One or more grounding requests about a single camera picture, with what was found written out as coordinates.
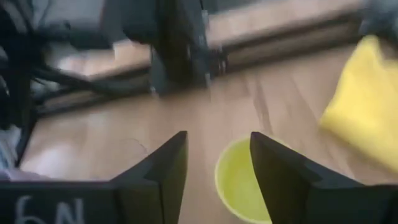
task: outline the yellow plastic cup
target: yellow plastic cup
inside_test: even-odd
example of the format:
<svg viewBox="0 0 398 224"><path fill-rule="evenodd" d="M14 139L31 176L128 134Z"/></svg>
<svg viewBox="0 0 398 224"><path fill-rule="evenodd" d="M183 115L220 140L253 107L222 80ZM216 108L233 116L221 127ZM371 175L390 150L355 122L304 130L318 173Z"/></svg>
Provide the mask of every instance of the yellow plastic cup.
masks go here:
<svg viewBox="0 0 398 224"><path fill-rule="evenodd" d="M233 142L218 159L215 170L218 196L238 218L271 224L250 156L250 138Z"/></svg>

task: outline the yellow cloth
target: yellow cloth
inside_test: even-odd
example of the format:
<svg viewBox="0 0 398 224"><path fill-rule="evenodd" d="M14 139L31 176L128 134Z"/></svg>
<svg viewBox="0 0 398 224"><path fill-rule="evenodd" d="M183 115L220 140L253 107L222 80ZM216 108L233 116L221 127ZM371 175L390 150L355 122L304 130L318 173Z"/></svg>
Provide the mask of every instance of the yellow cloth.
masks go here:
<svg viewBox="0 0 398 224"><path fill-rule="evenodd" d="M365 37L341 74L321 127L398 172L398 62Z"/></svg>

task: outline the black metal frame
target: black metal frame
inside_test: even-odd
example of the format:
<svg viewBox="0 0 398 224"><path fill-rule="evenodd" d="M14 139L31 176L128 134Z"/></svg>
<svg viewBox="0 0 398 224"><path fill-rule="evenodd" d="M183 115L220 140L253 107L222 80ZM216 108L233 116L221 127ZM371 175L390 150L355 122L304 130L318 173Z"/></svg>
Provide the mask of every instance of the black metal frame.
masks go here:
<svg viewBox="0 0 398 224"><path fill-rule="evenodd" d="M255 67L264 63L276 62L286 58L355 43L361 38L357 32L359 22L360 17L358 11L350 10L346 12L339 12L339 14L319 18L313 22L304 22L301 25L294 24L290 27L284 27L283 29L275 30L271 33L268 32L266 34L258 34L248 37L247 39L225 43L223 44L222 48L212 49L205 56L212 61L210 68L212 76L216 77L223 74L234 73L247 68ZM307 44L294 44L294 40L298 36L302 36L303 38L311 34L316 36L318 30L327 31L332 29L341 29L342 32L339 34L331 33L329 36L323 36L323 38L314 38ZM267 47L269 49L269 47L278 44L279 48L277 51L275 51L275 49L267 51ZM245 60L232 60L233 57L239 55L240 52L249 48L258 49L260 46L265 48L261 54L256 54L254 56L252 55L252 57L248 57ZM151 77L149 74L151 69L153 69L153 67L151 68L150 65L144 65L132 70L118 70L112 72L112 75L106 75L106 78L101 78L94 82L88 82L86 80L75 78L75 75L72 75L73 78L71 79L65 80L62 78L61 80L57 80L57 77L65 77L64 74L60 73L58 70L46 66L35 67L32 69L33 76L44 80L61 82L66 84L66 87L63 87L58 91L48 92L44 95L34 96L34 101L39 106L36 107L32 112L35 114L34 119L32 119L32 122L28 127L25 127L25 131L23 132L25 134L22 136L20 144L18 145L17 152L19 154L19 160L17 162L17 166L22 159L23 153L27 143L29 142L30 135L37 119L66 111L86 108L88 106L105 103L117 98L150 93L151 85L149 80ZM132 86L134 86L134 88L117 94L109 94L109 92L106 90L104 91L103 88L98 88L98 86L101 86L102 83L121 80L124 83L130 83ZM95 94L90 98L84 98L81 101L70 104L62 103L62 105L44 106L45 102L48 100L53 100L71 93L79 93L87 90L93 90L97 93L102 92L104 94Z"/></svg>

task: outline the yellow cup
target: yellow cup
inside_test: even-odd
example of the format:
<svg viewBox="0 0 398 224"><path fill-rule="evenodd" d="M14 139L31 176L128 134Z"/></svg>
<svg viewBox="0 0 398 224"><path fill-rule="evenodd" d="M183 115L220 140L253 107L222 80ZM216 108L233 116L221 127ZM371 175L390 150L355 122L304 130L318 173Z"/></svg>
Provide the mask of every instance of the yellow cup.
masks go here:
<svg viewBox="0 0 398 224"><path fill-rule="evenodd" d="M231 213L248 223L272 223L254 175L249 138L224 150L216 165L215 182L218 196Z"/></svg>

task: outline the wooden board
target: wooden board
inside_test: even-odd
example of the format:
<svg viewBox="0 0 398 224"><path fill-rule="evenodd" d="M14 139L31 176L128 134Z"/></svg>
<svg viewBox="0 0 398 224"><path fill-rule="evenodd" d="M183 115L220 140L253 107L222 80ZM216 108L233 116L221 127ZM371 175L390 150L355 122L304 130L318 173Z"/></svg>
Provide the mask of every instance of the wooden board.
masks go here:
<svg viewBox="0 0 398 224"><path fill-rule="evenodd" d="M231 11L212 18L210 29L219 34L209 37L209 41L240 38L252 32L249 26L256 27L253 32L267 29L265 21L270 17L277 25L267 26L286 26L297 18L349 7L345 3L292 0ZM280 7L280 11L267 9L271 5ZM96 73L130 66L137 54L134 48L120 47L116 60L93 57L81 68ZM353 48L329 50L222 77L209 90L192 90L164 99L140 96L43 119L21 167L58 179L106 180L139 162L177 131L187 130L190 157L180 215L183 224L242 223L222 205L213 174L222 150L251 131L281 139L309 158L364 184L396 183L398 175L358 154L317 124Z"/></svg>

